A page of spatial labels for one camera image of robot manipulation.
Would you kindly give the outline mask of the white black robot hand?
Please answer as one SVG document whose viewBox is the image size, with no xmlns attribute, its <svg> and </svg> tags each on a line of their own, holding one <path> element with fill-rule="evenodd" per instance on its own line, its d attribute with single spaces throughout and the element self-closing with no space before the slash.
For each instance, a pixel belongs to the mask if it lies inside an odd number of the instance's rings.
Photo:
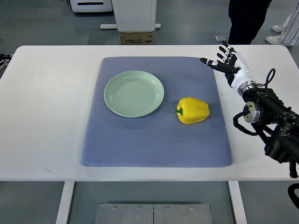
<svg viewBox="0 0 299 224">
<path fill-rule="evenodd" d="M 217 54 L 219 60 L 213 61 L 202 57 L 200 61 L 213 70 L 224 73 L 228 85 L 236 89 L 240 96 L 245 91 L 256 88 L 257 83 L 250 76 L 250 69 L 242 55 L 227 42 L 222 42 L 219 50 L 221 51 Z"/>
</svg>

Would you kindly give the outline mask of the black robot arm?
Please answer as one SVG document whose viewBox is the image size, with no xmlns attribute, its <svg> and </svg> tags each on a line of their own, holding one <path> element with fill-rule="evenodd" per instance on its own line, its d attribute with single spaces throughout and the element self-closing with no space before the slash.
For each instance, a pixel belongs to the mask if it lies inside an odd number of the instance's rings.
<svg viewBox="0 0 299 224">
<path fill-rule="evenodd" d="M 289 163 L 290 177 L 298 178 L 299 116 L 268 87 L 275 72 L 270 70 L 264 84 L 251 81 L 242 89 L 246 104 L 234 116 L 233 124 L 247 135 L 259 136 L 265 144 L 265 155 L 278 163 Z"/>
</svg>

